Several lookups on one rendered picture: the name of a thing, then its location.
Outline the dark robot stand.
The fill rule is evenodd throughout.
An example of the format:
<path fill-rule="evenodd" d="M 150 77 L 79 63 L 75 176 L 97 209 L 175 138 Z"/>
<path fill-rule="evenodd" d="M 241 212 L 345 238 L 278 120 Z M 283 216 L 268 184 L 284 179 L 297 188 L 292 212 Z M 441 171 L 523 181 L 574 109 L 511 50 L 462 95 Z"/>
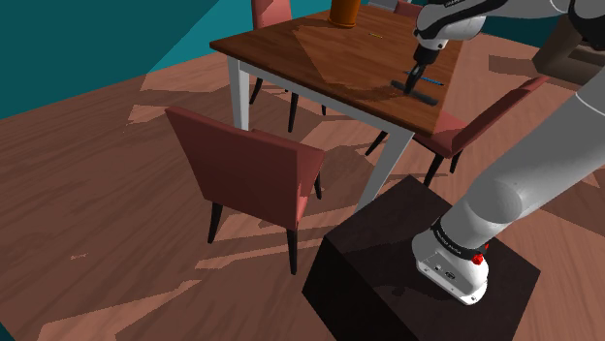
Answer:
<path fill-rule="evenodd" d="M 513 341 L 537 267 L 493 239 L 473 305 L 417 268 L 413 236 L 450 206 L 407 176 L 324 236 L 302 293 L 336 341 Z"/>

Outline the blue pen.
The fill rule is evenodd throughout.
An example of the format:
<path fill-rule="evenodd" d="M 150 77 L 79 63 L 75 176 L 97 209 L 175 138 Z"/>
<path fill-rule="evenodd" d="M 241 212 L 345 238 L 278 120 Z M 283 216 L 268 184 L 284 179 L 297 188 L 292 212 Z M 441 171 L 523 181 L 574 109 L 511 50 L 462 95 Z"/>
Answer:
<path fill-rule="evenodd" d="M 404 71 L 407 75 L 410 75 L 410 71 Z M 435 79 L 431 79 L 429 77 L 422 77 L 420 76 L 419 79 L 436 84 L 436 85 L 440 85 L 440 86 L 444 86 L 445 84 L 443 82 L 440 82 L 438 80 Z"/>

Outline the red chair with black legs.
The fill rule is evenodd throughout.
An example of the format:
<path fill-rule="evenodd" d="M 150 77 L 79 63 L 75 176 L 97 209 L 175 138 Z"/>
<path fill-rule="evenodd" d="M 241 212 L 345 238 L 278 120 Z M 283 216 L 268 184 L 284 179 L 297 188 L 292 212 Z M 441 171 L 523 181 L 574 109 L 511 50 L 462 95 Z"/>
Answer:
<path fill-rule="evenodd" d="M 311 195 L 322 198 L 321 149 L 253 129 L 245 131 L 185 108 L 165 113 L 211 202 L 207 241 L 225 206 L 286 230 L 290 271 L 298 270 L 298 229 Z"/>
<path fill-rule="evenodd" d="M 423 9 L 421 5 L 416 5 L 406 0 L 398 0 L 394 13 L 401 16 L 416 18 Z"/>
<path fill-rule="evenodd" d="M 524 82 L 507 92 L 468 124 L 444 110 L 441 111 L 430 137 L 415 134 L 412 138 L 434 154 L 424 178 L 424 184 L 427 187 L 430 186 L 444 159 L 451 159 L 450 173 L 454 173 L 459 158 L 468 145 L 477 140 L 506 112 L 549 79 L 547 76 L 540 76 Z"/>
<path fill-rule="evenodd" d="M 251 0 L 251 13 L 253 29 L 255 30 L 293 19 L 290 0 Z M 313 65 L 312 61 L 308 57 L 303 47 L 300 44 L 291 47 L 293 50 L 296 50 L 296 52 L 287 53 L 289 60 L 294 61 L 297 66 L 306 65 L 304 68 L 311 68 Z M 254 104 L 263 85 L 263 81 L 264 80 L 262 78 L 256 77 L 254 89 L 249 99 L 249 105 Z M 291 100 L 287 131 L 292 133 L 295 124 L 299 95 L 292 91 L 290 91 L 290 93 Z"/>

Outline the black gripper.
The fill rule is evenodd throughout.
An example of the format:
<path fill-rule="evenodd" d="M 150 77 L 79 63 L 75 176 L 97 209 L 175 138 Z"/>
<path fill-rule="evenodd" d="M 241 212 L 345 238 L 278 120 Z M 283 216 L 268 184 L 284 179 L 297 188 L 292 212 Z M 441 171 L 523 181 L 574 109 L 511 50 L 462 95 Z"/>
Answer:
<path fill-rule="evenodd" d="M 439 55 L 439 52 L 439 49 L 431 49 L 426 48 L 424 46 L 417 46 L 413 54 L 413 58 L 417 64 L 408 73 L 408 78 L 404 88 L 405 93 L 410 93 L 413 88 L 415 88 L 418 81 L 422 79 L 423 73 L 426 69 L 425 66 L 433 64 L 437 56 Z"/>

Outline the orange cylindrical vase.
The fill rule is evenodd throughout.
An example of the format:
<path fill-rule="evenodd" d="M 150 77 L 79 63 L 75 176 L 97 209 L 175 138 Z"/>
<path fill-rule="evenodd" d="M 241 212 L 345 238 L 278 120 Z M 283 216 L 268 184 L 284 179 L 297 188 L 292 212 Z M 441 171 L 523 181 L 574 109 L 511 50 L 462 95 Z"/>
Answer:
<path fill-rule="evenodd" d="M 328 21 L 343 28 L 352 28 L 356 25 L 361 0 L 332 0 Z"/>

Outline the wooden table with white legs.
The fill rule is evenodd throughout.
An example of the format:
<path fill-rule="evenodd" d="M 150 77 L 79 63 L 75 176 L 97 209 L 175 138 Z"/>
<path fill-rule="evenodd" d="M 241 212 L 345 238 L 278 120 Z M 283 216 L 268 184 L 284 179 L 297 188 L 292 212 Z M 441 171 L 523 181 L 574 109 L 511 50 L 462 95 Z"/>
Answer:
<path fill-rule="evenodd" d="M 359 199 L 379 193 L 413 135 L 430 135 L 442 106 L 429 106 L 395 89 L 413 65 L 417 46 L 411 17 L 362 5 L 353 28 L 338 28 L 320 12 L 210 42 L 228 58 L 233 121 L 247 129 L 249 79 L 259 77 L 388 133 L 383 152 Z M 381 35 L 383 39 L 368 33 Z M 300 44 L 312 61 L 287 57 Z"/>

